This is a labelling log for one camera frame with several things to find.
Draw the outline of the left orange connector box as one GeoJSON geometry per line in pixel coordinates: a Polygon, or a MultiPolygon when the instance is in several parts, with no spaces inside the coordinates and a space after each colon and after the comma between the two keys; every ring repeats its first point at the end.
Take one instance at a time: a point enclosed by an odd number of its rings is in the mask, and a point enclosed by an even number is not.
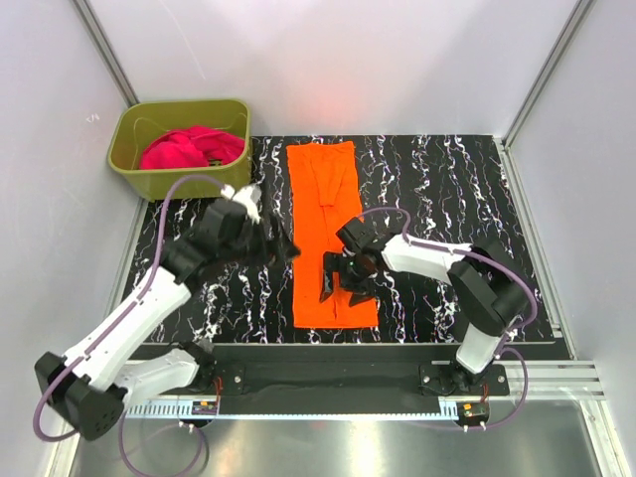
{"type": "Polygon", "coordinates": [[[219,401],[214,399],[199,399],[192,403],[192,415],[217,415],[219,413],[219,401]]]}

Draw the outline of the aluminium frame rail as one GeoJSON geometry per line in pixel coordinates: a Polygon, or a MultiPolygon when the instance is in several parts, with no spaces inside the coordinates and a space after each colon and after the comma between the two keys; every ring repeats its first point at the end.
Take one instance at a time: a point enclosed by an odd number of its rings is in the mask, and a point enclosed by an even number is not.
{"type": "Polygon", "coordinates": [[[124,368],[103,393],[72,393],[77,424],[103,433],[120,418],[183,420],[461,420],[489,413],[492,399],[600,399],[592,367],[495,363],[469,378],[448,363],[218,363],[191,383],[185,363],[124,368]]]}

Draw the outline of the orange connector box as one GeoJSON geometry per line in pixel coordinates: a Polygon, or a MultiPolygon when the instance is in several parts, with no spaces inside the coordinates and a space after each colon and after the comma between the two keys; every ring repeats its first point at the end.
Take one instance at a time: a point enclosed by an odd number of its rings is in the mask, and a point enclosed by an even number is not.
{"type": "Polygon", "coordinates": [[[192,403],[192,415],[217,415],[219,413],[219,401],[214,399],[199,399],[192,403]]]}
{"type": "Polygon", "coordinates": [[[485,401],[467,402],[461,406],[460,410],[462,417],[487,419],[490,414],[490,405],[485,401]]]}

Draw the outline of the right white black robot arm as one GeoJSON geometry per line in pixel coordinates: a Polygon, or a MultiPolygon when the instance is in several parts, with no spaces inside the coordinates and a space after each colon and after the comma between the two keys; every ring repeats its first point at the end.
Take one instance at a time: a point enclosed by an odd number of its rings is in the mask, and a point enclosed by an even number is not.
{"type": "Polygon", "coordinates": [[[445,243],[415,238],[404,230],[379,235],[359,218],[345,223],[336,237],[341,249],[322,255],[321,301],[341,288],[349,294],[348,306],[368,302],[373,297],[373,276],[386,271],[420,275],[453,287],[468,325],[451,362],[422,377],[421,386],[430,396],[481,393],[505,343],[538,315],[534,293],[495,239],[445,243]]]}

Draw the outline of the right orange connector box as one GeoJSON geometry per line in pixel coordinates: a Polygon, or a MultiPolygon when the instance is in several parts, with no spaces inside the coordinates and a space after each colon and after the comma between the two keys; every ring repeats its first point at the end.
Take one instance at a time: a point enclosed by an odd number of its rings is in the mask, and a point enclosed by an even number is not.
{"type": "Polygon", "coordinates": [[[462,417],[487,419],[490,414],[490,405],[485,401],[467,402],[461,406],[460,410],[462,417]]]}

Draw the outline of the olive green plastic bin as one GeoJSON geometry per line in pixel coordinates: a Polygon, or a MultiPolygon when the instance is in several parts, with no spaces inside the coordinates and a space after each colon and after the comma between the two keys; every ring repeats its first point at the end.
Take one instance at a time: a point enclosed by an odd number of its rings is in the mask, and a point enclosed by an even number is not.
{"type": "Polygon", "coordinates": [[[110,168],[123,177],[141,198],[162,201],[177,180],[204,175],[239,189],[251,182],[250,111],[238,99],[167,100],[142,102],[119,118],[108,149],[110,168]],[[142,169],[143,151],[160,136],[192,126],[207,126],[243,141],[238,158],[228,165],[142,169]]]}

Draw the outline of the magenta pink t shirt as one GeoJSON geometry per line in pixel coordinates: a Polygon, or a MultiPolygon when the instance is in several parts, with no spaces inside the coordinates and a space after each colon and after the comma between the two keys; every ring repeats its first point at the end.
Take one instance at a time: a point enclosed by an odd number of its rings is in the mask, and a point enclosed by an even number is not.
{"type": "Polygon", "coordinates": [[[170,130],[141,153],[141,170],[192,169],[230,165],[239,159],[245,140],[220,129],[192,126],[170,130]]]}

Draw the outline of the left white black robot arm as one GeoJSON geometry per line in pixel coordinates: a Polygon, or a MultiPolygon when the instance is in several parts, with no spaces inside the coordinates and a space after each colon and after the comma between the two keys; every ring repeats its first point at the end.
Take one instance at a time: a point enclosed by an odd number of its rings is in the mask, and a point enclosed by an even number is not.
{"type": "Polygon", "coordinates": [[[263,220],[253,201],[227,199],[212,202],[200,220],[157,250],[138,287],[90,334],[62,355],[46,352],[36,361],[41,398],[33,428],[41,440],[54,439],[41,427],[46,407],[72,434],[95,441],[147,398],[177,388],[206,392],[214,383],[214,361],[199,345],[179,345],[139,365],[127,361],[219,268],[288,263],[300,254],[278,217],[263,220]]]}

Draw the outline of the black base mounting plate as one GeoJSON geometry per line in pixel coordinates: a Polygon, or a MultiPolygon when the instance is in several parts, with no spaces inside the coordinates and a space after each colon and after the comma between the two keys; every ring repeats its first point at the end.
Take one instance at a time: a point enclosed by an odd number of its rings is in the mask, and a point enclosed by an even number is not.
{"type": "Polygon", "coordinates": [[[212,419],[454,420],[461,400],[481,394],[426,394],[427,371],[449,364],[454,345],[218,345],[214,377],[191,391],[174,387],[129,412],[133,417],[212,419]],[[217,415],[192,415],[199,399],[217,415]]]}

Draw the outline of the orange t shirt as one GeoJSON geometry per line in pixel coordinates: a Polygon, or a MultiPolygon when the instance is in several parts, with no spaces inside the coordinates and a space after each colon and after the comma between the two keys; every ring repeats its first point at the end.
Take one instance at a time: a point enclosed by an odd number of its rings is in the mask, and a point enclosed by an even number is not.
{"type": "Polygon", "coordinates": [[[350,292],[334,279],[335,290],[321,299],[323,255],[342,252],[336,231],[362,212],[355,144],[308,143],[286,148],[293,212],[293,323],[303,329],[357,329],[379,324],[377,302],[351,306],[350,292]]]}

